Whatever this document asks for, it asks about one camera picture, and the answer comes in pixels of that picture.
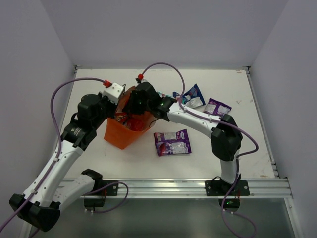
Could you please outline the large purple snack packet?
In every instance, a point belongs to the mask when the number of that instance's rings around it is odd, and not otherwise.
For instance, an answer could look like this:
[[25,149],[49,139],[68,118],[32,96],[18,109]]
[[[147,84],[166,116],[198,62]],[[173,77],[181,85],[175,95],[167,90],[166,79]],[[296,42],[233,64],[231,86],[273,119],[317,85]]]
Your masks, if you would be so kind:
[[159,156],[191,154],[191,144],[187,129],[178,132],[155,132],[156,152]]

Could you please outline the orange paper bag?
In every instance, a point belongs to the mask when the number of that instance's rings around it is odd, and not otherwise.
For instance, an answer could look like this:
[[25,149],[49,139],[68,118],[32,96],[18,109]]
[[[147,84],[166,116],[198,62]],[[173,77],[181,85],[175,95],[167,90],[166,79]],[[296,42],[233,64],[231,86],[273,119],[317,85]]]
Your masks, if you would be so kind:
[[[130,87],[119,100],[117,109],[115,113],[123,112],[122,109],[127,102],[130,93],[135,87]],[[125,149],[127,146],[135,142],[140,136],[145,134],[154,124],[155,118],[150,114],[151,118],[149,120],[149,128],[144,131],[131,131],[125,128],[123,125],[119,124],[115,118],[106,120],[106,131],[104,135],[104,140],[112,144],[119,149]]]

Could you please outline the blue snack packet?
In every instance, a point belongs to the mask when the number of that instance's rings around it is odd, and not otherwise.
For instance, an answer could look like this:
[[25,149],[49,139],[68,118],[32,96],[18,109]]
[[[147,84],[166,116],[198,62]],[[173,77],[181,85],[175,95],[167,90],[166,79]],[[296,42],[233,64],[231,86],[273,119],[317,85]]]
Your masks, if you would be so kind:
[[181,98],[181,104],[193,109],[204,106],[206,104],[197,84],[195,84],[190,90],[184,93],[182,97],[180,97],[180,94],[177,92],[173,92],[172,96],[175,99]]

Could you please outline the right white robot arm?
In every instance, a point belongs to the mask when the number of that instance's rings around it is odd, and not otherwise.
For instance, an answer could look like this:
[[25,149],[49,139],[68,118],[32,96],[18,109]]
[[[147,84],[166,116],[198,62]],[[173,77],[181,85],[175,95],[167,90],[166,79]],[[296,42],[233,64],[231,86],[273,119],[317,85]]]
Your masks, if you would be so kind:
[[233,117],[226,115],[222,119],[214,119],[206,116],[175,98],[160,96],[148,82],[131,91],[123,111],[135,115],[149,112],[156,119],[179,123],[207,136],[211,140],[212,153],[220,159],[222,192],[230,195],[238,189],[237,154],[243,137]]

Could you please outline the small purple snack packet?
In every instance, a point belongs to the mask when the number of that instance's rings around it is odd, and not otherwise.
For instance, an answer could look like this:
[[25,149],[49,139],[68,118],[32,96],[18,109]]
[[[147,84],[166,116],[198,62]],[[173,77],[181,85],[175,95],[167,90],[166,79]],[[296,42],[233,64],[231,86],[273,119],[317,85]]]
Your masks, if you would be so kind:
[[206,107],[203,110],[203,112],[208,115],[222,117],[225,114],[229,113],[231,110],[232,108],[227,104],[217,101],[213,98],[209,98],[209,101],[206,104]]

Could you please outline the teal snack packet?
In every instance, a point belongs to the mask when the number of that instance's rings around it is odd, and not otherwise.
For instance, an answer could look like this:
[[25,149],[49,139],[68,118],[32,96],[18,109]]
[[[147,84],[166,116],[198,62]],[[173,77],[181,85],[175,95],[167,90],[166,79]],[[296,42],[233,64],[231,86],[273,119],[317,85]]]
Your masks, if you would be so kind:
[[158,91],[158,94],[159,94],[159,96],[160,96],[161,98],[164,98],[164,97],[170,97],[170,98],[173,98],[173,96],[168,95],[168,94],[165,94],[165,93],[160,92],[160,91]]

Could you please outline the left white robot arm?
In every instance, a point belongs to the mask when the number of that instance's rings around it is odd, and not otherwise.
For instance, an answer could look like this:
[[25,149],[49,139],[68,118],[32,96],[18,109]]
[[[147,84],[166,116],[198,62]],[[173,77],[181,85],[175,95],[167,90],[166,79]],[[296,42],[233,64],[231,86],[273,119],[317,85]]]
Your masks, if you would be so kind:
[[81,98],[77,112],[61,135],[61,144],[35,181],[22,193],[14,194],[9,204],[17,216],[43,232],[58,221],[62,210],[80,196],[99,194],[102,175],[84,170],[64,189],[58,189],[68,170],[97,136],[97,129],[107,118],[113,118],[120,96],[107,92],[87,94]]

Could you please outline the red snack packet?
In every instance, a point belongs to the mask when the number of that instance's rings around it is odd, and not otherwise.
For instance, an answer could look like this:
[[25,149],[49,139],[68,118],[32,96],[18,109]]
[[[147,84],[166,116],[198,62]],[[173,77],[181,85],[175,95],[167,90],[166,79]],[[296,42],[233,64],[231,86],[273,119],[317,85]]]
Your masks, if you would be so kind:
[[115,120],[131,131],[144,131],[149,128],[151,116],[148,112],[142,115],[128,114],[124,112],[115,113]]

